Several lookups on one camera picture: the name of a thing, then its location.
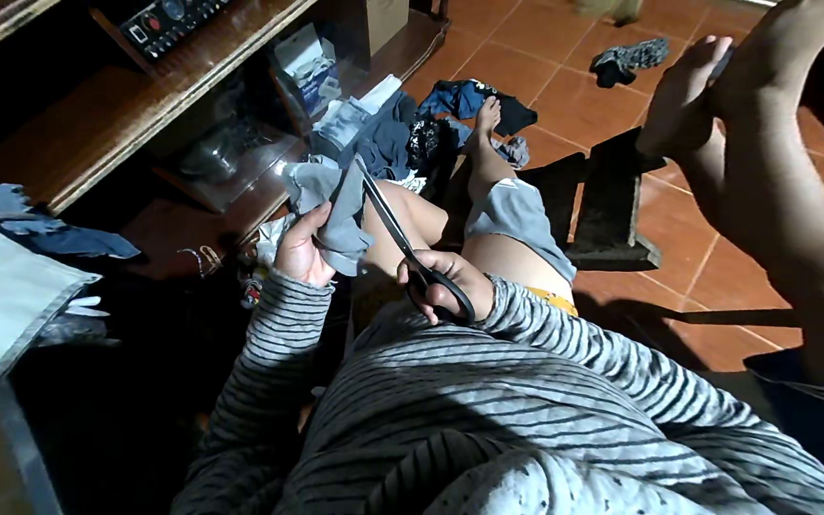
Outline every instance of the red button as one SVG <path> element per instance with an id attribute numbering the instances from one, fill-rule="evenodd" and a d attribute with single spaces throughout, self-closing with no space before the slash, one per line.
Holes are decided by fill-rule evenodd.
<path id="1" fill-rule="evenodd" d="M 142 15 L 142 18 L 144 20 L 144 25 L 149 29 L 154 30 L 155 32 L 161 29 L 161 22 L 158 21 L 157 18 L 155 18 L 155 15 Z"/>

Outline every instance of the scissor handle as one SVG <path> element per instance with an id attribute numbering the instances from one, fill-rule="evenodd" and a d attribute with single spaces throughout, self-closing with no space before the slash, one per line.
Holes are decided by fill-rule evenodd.
<path id="1" fill-rule="evenodd" d="M 422 298 L 425 297 L 425 291 L 428 289 L 430 284 L 443 285 L 444 288 L 448 289 L 451 292 L 451 295 L 453 295 L 463 307 L 463 313 L 465 316 L 457 316 L 443 306 L 434 306 L 434 314 L 438 315 L 438 318 L 441 320 L 464 326 L 473 325 L 475 323 L 475 309 L 473 309 L 473 303 L 470 302 L 469 297 L 466 296 L 464 291 L 460 289 L 460 287 L 457 286 L 449 277 L 444 275 L 443 272 L 432 270 L 428 267 L 420 267 L 417 270 L 410 269 L 407 287 L 410 288 L 413 284 L 418 290 L 418 293 L 421 294 Z"/>

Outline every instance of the scissors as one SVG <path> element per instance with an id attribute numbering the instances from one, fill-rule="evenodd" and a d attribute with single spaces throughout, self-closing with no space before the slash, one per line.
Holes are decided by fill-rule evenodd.
<path id="1" fill-rule="evenodd" d="M 356 166 L 361 172 L 364 191 L 367 192 L 368 198 L 371 199 L 371 204 L 373 205 L 374 211 L 376 211 L 380 216 L 383 226 L 386 227 L 386 231 L 390 233 L 391 237 L 393 237 L 393 241 L 396 242 L 396 246 L 399 247 L 399 250 L 401 250 L 403 255 L 406 256 L 406 263 L 409 265 L 409 282 L 406 289 L 414 286 L 421 297 L 425 298 L 425 290 L 428 289 L 429 285 L 443 285 L 444 288 L 447 288 L 451 295 L 453 295 L 457 299 L 457 302 L 459 302 L 463 307 L 464 316 L 456 316 L 443 306 L 434 306 L 434 314 L 438 315 L 438 318 L 441 320 L 447 322 L 453 322 L 458 325 L 473 325 L 475 322 L 475 310 L 473 309 L 473 303 L 470 302 L 469 297 L 467 297 L 464 291 L 460 289 L 459 286 L 454 284 L 453 281 L 442 272 L 432 270 L 431 268 L 422 265 L 421 261 L 415 257 L 415 253 L 412 252 L 412 244 L 409 243 L 406 233 L 403 232 L 402 227 L 399 226 L 399 222 L 396 221 L 396 217 L 393 215 L 390 205 L 387 204 L 386 199 L 383 198 L 383 193 L 380 192 L 380 188 L 377 187 L 377 183 L 374 182 L 373 177 L 371 177 L 371 173 L 367 171 L 367 167 L 364 166 L 364 163 L 360 160 L 360 158 L 355 156 L 354 160 Z"/>

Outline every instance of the gray striped sleeve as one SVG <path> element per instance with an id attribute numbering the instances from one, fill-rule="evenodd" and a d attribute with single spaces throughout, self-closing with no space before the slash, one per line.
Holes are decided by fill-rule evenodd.
<path id="1" fill-rule="evenodd" d="M 332 288 L 273 270 L 173 513 L 271 511 L 299 456 L 298 413 Z"/>
<path id="2" fill-rule="evenodd" d="M 716 464 L 778 513 L 824 512 L 824 465 L 726 391 L 662 353 L 491 277 L 486 333 L 579 363 L 628 395 L 674 442 Z"/>

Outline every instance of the hand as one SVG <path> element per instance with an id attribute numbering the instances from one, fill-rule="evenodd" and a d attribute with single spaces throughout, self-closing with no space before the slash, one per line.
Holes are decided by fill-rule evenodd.
<path id="1" fill-rule="evenodd" d="M 438 252 L 437 250 L 416 250 L 415 257 L 418 261 L 432 270 L 443 272 L 454 284 L 463 290 L 469 297 L 475 310 L 475 321 L 481 322 L 488 317 L 494 307 L 494 286 L 492 282 L 483 275 L 478 268 L 475 268 L 469 261 L 463 259 L 459 254 L 452 252 Z M 396 282 L 405 287 L 409 281 L 409 265 L 404 259 L 399 263 L 396 270 Z M 434 312 L 434 306 L 442 306 L 450 310 L 456 316 L 463 316 L 464 309 L 453 296 L 451 291 L 440 284 L 431 284 L 422 297 L 417 291 L 411 289 L 412 300 L 418 306 L 431 325 L 440 322 L 438 315 Z"/>
<path id="2" fill-rule="evenodd" d="M 313 235 L 330 218 L 332 203 L 326 201 L 308 211 L 282 236 L 276 253 L 276 269 L 290 278 L 322 288 L 336 270 L 323 260 Z"/>
<path id="3" fill-rule="evenodd" d="M 714 127 L 714 115 L 705 105 L 705 89 L 732 42 L 732 38 L 706 36 L 667 70 L 638 135 L 638 151 L 673 158 L 680 152 L 698 150 L 711 141 L 713 134 L 721 136 Z"/>

